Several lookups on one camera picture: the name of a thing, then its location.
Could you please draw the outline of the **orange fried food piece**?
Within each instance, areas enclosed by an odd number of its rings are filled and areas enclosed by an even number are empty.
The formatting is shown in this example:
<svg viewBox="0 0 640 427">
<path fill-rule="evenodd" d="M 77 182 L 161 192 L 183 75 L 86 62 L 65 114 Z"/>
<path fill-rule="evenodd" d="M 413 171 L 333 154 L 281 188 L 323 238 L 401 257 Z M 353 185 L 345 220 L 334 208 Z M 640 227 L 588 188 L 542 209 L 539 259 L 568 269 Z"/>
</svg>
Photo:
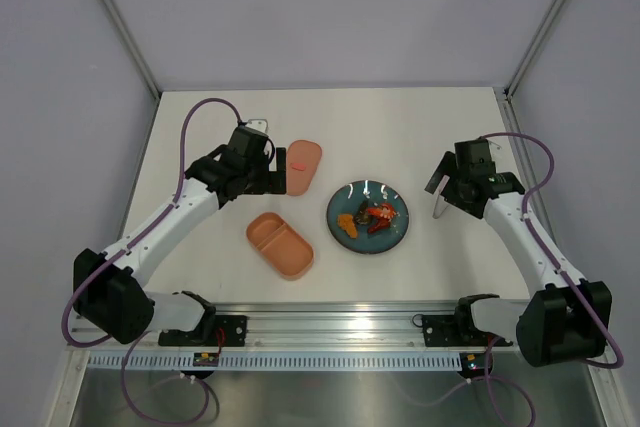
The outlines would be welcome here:
<svg viewBox="0 0 640 427">
<path fill-rule="evenodd" d="M 337 224 L 349 238 L 356 239 L 358 237 L 358 229 L 352 214 L 339 214 Z"/>
</svg>

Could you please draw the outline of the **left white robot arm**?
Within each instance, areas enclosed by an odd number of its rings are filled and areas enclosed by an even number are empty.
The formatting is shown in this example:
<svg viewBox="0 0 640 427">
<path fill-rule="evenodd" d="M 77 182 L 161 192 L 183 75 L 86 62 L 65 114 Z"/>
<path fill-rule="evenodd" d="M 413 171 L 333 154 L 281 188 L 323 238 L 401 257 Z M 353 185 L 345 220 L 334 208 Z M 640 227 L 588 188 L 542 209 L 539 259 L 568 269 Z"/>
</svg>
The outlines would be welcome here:
<svg viewBox="0 0 640 427">
<path fill-rule="evenodd" d="M 63 311 L 66 341 L 91 345 L 71 336 L 72 313 L 101 329 L 105 340 L 121 344 L 148 331 L 164 331 L 181 345 L 204 345 L 214 338 L 213 303 L 190 291 L 160 294 L 144 288 L 189 233 L 227 203 L 241 195 L 285 194 L 286 150 L 266 153 L 269 142 L 218 146 L 184 171 L 174 195 L 133 232 L 99 253 L 83 250 L 74 261 L 73 294 Z"/>
</svg>

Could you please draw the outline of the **red shrimp food piece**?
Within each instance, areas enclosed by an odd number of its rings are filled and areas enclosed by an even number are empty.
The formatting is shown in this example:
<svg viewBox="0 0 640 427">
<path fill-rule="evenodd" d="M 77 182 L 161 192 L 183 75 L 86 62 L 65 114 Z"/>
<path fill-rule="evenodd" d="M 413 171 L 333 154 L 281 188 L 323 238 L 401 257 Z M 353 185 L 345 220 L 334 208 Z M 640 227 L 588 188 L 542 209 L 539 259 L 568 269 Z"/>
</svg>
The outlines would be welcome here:
<svg viewBox="0 0 640 427">
<path fill-rule="evenodd" d="M 374 207 L 368 207 L 366 212 L 378 219 L 386 219 L 391 221 L 396 216 L 396 210 L 389 203 L 382 203 Z"/>
</svg>

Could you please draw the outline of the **red sausage food piece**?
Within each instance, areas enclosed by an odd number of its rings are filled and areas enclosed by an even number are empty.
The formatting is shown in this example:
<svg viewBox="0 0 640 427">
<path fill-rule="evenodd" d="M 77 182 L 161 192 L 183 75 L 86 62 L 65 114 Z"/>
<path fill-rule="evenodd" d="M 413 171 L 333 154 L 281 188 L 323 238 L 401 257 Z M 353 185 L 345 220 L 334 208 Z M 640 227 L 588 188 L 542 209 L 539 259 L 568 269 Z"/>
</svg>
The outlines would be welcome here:
<svg viewBox="0 0 640 427">
<path fill-rule="evenodd" d="M 389 228 L 390 225 L 391 225 L 391 221 L 389 219 L 378 218 L 376 222 L 368 228 L 367 233 L 369 235 L 373 235 L 376 232 Z"/>
</svg>

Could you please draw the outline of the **pink lunch box base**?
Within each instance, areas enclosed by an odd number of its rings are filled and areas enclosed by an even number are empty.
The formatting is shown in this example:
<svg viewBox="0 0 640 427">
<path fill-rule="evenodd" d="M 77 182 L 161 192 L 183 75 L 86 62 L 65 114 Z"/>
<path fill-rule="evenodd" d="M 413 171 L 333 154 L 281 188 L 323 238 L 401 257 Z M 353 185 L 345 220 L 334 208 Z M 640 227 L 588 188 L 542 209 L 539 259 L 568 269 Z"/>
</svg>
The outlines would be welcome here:
<svg viewBox="0 0 640 427">
<path fill-rule="evenodd" d="M 311 244 L 277 213 L 256 217 L 247 226 L 246 237 L 261 258 L 286 280 L 301 278 L 313 265 Z"/>
</svg>

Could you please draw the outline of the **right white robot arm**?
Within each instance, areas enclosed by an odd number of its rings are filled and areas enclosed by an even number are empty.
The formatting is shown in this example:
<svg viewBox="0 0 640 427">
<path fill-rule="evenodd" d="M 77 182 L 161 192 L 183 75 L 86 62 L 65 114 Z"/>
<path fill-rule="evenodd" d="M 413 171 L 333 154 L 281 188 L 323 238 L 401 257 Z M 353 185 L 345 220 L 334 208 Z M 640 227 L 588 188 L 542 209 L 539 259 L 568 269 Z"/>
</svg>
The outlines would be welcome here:
<svg viewBox="0 0 640 427">
<path fill-rule="evenodd" d="M 476 343 L 486 334 L 515 343 L 534 367 L 602 355 L 612 295 L 589 282 L 560 252 L 532 212 L 511 172 L 498 172 L 485 139 L 458 142 L 444 154 L 426 191 L 485 221 L 498 235 L 525 281 L 527 305 L 494 294 L 460 299 L 456 336 Z"/>
</svg>

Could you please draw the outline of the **dark brown food piece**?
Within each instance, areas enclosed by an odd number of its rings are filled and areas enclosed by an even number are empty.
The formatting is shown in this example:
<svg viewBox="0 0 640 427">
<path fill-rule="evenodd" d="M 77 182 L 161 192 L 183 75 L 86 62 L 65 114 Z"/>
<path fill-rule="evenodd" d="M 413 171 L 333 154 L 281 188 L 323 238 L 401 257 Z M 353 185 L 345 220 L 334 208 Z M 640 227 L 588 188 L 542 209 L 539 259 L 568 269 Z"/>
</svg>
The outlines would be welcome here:
<svg viewBox="0 0 640 427">
<path fill-rule="evenodd" d="M 354 222 L 359 226 L 368 226 L 372 222 L 372 215 L 368 212 L 369 209 L 369 201 L 367 199 L 363 200 L 356 213 L 353 216 Z"/>
</svg>

